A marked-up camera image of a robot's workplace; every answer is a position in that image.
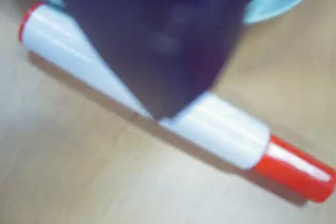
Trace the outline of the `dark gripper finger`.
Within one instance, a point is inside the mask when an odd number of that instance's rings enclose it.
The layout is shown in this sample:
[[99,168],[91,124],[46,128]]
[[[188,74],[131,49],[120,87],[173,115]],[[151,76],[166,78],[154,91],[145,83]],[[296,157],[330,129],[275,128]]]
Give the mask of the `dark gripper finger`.
[[62,0],[99,55],[156,119],[215,83],[247,0]]

